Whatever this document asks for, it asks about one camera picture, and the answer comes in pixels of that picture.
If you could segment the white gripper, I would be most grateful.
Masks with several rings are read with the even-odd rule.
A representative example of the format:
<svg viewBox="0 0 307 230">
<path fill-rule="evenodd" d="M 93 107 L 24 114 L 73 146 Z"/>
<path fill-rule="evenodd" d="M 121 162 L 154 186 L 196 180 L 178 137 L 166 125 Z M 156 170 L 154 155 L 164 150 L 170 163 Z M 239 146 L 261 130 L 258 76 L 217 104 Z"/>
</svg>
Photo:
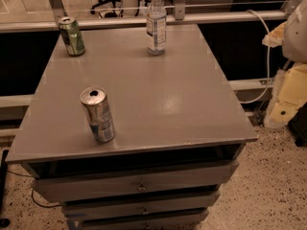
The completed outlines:
<svg viewBox="0 0 307 230">
<path fill-rule="evenodd" d="M 281 46 L 284 39 L 283 22 L 265 35 L 262 44 Z M 264 126 L 281 128 L 288 124 L 307 103 L 307 65 L 296 62 L 289 70 L 278 70 L 274 77 L 272 98 L 266 110 Z"/>
</svg>

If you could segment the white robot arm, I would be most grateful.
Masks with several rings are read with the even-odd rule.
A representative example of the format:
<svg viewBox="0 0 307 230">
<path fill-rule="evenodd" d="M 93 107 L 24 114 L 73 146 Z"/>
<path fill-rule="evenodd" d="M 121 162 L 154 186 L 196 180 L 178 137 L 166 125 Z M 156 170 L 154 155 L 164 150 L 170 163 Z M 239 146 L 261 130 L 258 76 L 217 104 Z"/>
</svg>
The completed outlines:
<svg viewBox="0 0 307 230">
<path fill-rule="evenodd" d="M 307 103 L 307 0 L 302 0 L 288 20 L 267 34 L 262 43 L 281 46 L 283 56 L 294 63 L 289 70 L 277 71 L 264 118 L 266 127 L 280 128 Z"/>
</svg>

